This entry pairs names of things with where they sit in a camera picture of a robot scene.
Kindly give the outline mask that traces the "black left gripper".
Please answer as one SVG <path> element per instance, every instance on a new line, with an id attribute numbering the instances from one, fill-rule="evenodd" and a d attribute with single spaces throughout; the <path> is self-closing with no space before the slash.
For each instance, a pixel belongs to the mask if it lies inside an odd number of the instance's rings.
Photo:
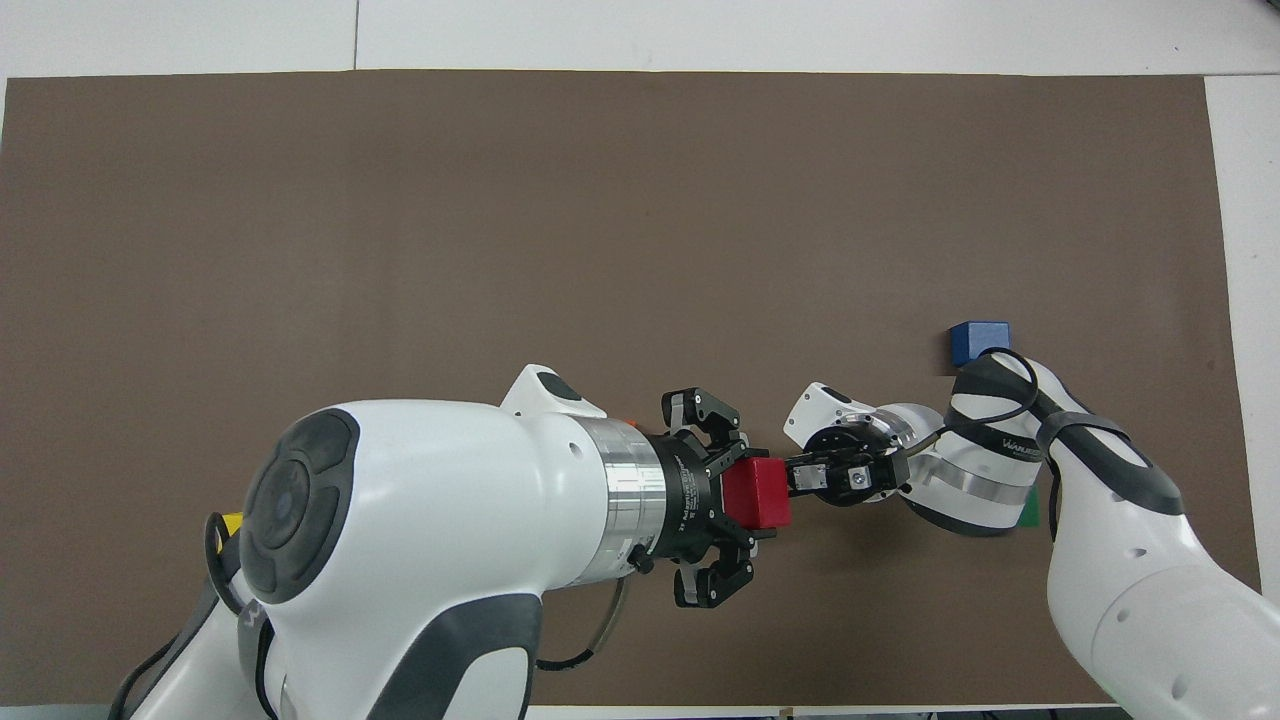
<path id="1" fill-rule="evenodd" d="M 650 556 L 677 561 L 675 603 L 716 609 L 754 577 L 756 539 L 727 518 L 721 475 L 750 454 L 737 409 L 690 387 L 660 398 L 667 434 L 652 436 L 666 483 L 663 523 Z M 716 560 L 696 565 L 708 550 Z"/>

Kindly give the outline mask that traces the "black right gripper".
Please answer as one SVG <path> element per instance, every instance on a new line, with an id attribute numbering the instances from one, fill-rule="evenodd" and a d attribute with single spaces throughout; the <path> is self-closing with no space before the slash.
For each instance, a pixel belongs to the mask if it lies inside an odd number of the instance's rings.
<path id="1" fill-rule="evenodd" d="M 881 501 L 908 480 L 905 450 L 872 425 L 835 425 L 808 441 L 808 454 L 787 457 L 788 496 L 829 505 Z"/>

